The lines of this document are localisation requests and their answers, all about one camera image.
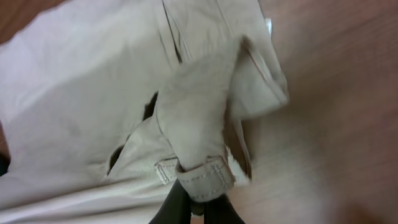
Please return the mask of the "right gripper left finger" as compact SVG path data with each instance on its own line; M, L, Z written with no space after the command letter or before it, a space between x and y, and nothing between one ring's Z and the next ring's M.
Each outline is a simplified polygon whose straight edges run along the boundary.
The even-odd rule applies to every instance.
M190 197L176 180L161 208L149 224L190 224Z

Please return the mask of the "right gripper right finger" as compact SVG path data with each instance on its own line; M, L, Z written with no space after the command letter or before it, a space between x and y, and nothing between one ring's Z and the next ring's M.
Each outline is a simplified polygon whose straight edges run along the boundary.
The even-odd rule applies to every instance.
M204 224L245 224L226 194L205 203Z

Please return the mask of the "beige khaki shorts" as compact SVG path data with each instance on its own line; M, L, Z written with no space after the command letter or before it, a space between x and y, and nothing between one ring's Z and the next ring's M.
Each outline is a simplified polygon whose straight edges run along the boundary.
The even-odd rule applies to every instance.
M257 1L68 1L1 46L2 223L148 223L251 178L289 100Z

